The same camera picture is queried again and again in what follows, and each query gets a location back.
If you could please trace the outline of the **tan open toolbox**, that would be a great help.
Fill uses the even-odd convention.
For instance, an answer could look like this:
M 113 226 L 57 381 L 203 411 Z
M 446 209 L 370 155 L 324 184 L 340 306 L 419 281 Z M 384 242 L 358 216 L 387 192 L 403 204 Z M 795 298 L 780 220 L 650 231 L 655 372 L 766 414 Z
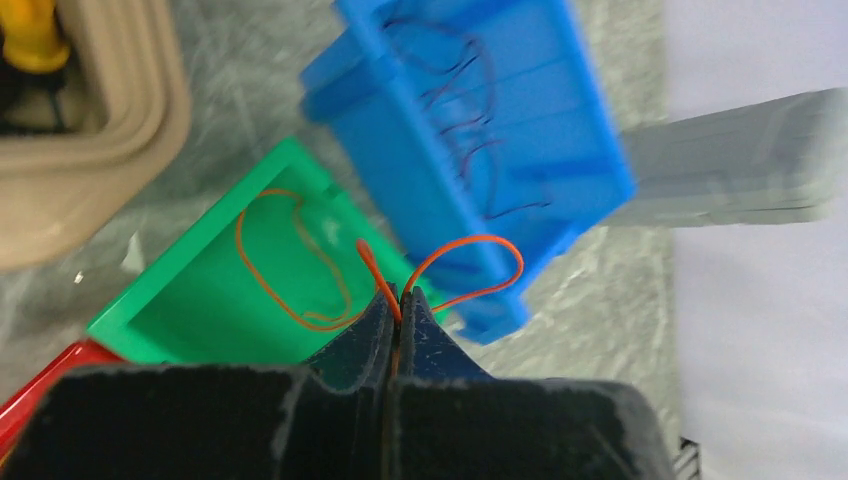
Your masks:
M 1 117 L 1 267 L 82 245 L 183 147 L 191 95 L 165 1 L 5 1 L 1 57 L 34 78 Z

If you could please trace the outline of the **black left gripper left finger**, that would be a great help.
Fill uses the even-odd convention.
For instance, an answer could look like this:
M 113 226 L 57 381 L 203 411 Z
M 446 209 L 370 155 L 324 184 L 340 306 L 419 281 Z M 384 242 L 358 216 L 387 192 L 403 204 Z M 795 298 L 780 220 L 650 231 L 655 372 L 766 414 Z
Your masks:
M 299 364 L 112 363 L 69 371 L 5 479 L 381 479 L 397 290 Z

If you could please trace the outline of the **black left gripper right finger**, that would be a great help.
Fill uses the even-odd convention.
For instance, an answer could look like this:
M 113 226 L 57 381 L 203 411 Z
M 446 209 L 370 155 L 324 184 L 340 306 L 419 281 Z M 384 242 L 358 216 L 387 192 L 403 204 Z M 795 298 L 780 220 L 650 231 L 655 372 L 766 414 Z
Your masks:
M 401 301 L 387 390 L 391 479 L 671 479 L 657 416 L 630 384 L 489 375 L 435 322 L 420 289 Z

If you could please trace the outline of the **blue plastic bin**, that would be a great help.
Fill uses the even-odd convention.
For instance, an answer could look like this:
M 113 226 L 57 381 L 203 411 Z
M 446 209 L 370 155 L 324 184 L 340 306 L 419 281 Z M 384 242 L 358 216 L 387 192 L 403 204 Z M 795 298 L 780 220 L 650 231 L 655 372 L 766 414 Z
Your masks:
M 521 295 L 634 194 L 635 181 L 569 1 L 339 1 L 344 32 L 302 72 L 303 114 L 328 126 L 412 263 L 475 234 L 429 282 L 460 298 L 463 336 L 522 328 Z

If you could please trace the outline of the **red plastic bin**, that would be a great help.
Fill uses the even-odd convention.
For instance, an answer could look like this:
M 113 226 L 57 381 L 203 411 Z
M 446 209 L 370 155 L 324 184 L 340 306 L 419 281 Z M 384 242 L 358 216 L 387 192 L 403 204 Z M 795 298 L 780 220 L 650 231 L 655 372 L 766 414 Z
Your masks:
M 11 454 L 42 397 L 64 374 L 77 367 L 124 362 L 123 358 L 91 339 L 74 342 L 65 348 L 1 406 L 1 465 Z

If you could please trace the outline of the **green plastic bin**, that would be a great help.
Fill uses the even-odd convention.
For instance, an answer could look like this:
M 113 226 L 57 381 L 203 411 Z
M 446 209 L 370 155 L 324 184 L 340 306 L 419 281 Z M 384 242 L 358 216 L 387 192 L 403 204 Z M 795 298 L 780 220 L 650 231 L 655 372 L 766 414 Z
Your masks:
M 300 362 L 339 335 L 375 283 L 412 266 L 293 138 L 279 143 L 88 325 L 136 363 Z

